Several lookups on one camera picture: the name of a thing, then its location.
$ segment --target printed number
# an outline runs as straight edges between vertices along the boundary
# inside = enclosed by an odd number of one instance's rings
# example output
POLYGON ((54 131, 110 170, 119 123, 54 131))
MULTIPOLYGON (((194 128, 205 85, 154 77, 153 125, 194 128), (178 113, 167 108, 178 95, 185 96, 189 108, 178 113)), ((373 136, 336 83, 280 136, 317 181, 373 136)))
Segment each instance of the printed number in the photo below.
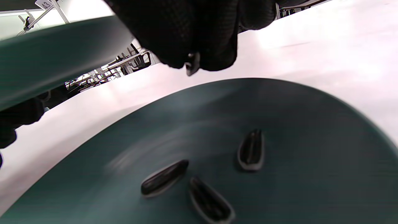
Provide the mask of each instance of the printed number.
POLYGON ((50 4, 44 2, 43 4, 41 4, 41 6, 43 6, 44 9, 48 9, 50 7, 50 4))

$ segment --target metal stand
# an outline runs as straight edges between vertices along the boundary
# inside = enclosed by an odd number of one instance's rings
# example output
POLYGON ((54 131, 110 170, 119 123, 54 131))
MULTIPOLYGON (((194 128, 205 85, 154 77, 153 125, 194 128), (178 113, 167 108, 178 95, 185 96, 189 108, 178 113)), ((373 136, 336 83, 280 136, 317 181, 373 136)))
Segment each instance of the metal stand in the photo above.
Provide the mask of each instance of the metal stand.
MULTIPOLYGON (((62 12, 62 9, 59 7, 57 1, 56 1, 56 0, 50 0, 50 1, 51 1, 51 3, 52 3, 53 5, 50 6, 48 9, 46 9, 46 10, 44 11, 44 13, 41 14, 37 19, 35 19, 35 18, 33 17, 33 15, 30 14, 30 12, 29 12, 28 10, 25 9, 25 12, 28 14, 28 16, 29 16, 31 19, 33 19, 32 23, 30 23, 30 24, 28 25, 26 31, 29 30, 29 29, 31 29, 39 20, 41 20, 45 15, 47 15, 47 13, 49 13, 49 12, 50 12, 52 9, 54 9, 54 8, 57 10, 57 12, 58 12, 59 15, 61 16, 61 18, 64 20, 65 24, 68 24, 68 23, 69 23, 69 21, 68 21, 68 19, 66 18, 64 12, 62 12)), ((21 16, 19 16, 19 18, 20 18, 20 20, 21 20, 22 22, 25 22, 25 20, 24 20, 21 16)), ((26 31, 25 31, 25 30, 22 30, 21 32, 19 32, 19 33, 17 34, 17 36, 25 34, 26 31)))

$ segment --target dark green plate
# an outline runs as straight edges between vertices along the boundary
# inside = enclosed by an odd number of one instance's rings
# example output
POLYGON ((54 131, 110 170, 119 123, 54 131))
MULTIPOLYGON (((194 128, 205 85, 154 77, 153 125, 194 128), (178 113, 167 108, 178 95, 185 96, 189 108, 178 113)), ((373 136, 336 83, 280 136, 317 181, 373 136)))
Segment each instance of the dark green plate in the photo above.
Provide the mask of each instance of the dark green plate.
POLYGON ((0 41, 0 110, 111 62, 132 39, 110 16, 0 41))
POLYGON ((233 79, 179 91, 114 123, 32 186, 1 224, 203 223, 190 202, 198 175, 234 207, 234 223, 396 224, 396 150, 363 116, 321 91, 233 79), (261 128, 263 168, 235 169, 261 128), (145 199, 141 182, 175 161, 186 175, 145 199))

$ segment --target black fabric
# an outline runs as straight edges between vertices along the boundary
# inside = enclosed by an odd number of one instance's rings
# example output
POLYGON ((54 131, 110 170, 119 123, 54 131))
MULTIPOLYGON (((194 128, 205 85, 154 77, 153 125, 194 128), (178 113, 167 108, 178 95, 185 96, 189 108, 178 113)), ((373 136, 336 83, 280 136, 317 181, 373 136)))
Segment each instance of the black fabric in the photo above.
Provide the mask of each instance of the black fabric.
POLYGON ((264 28, 275 18, 275 0, 105 1, 144 48, 178 69, 196 52, 202 69, 230 67, 237 34, 264 28))
POLYGON ((43 104, 36 97, 1 111, 0 148, 4 149, 17 139, 16 128, 39 121, 43 114, 43 104))

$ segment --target white table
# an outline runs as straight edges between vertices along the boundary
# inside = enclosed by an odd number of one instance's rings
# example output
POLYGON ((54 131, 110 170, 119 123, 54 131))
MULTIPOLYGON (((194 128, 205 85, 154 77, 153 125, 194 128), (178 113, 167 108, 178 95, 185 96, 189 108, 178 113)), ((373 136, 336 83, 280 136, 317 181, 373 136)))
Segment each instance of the white table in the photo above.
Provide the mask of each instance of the white table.
POLYGON ((82 92, 17 129, 17 141, 2 150, 0 214, 104 128, 171 93, 218 80, 312 86, 362 112, 398 144, 397 9, 395 0, 333 0, 240 34, 238 58, 226 70, 187 77, 184 69, 157 64, 82 92))

